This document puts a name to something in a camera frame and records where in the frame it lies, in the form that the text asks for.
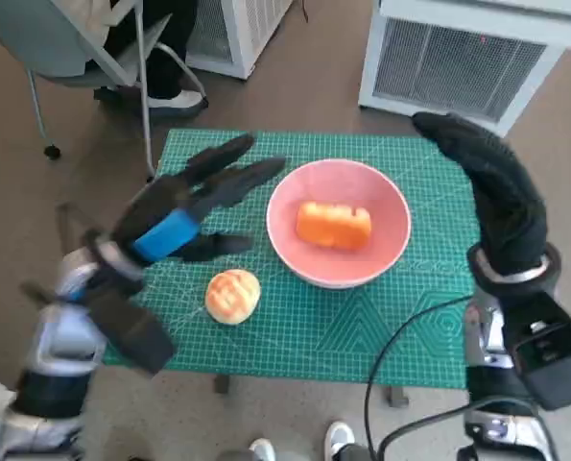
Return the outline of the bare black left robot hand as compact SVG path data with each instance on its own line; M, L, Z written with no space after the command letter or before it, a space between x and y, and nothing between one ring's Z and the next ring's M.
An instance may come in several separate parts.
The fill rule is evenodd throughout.
M244 133L200 151L180 172L154 179L132 200L111 240L143 268L169 257L204 262L250 250L251 237L206 234L201 224L213 209L236 206L284 169L283 157L237 166L254 142L253 135Z

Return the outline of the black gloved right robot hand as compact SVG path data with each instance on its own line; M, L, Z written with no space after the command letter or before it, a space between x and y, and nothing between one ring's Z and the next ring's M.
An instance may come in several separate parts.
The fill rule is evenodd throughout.
M480 226L480 245L502 276L540 265L547 241L543 199L528 171L498 135L452 113L420 111L416 131L468 176Z

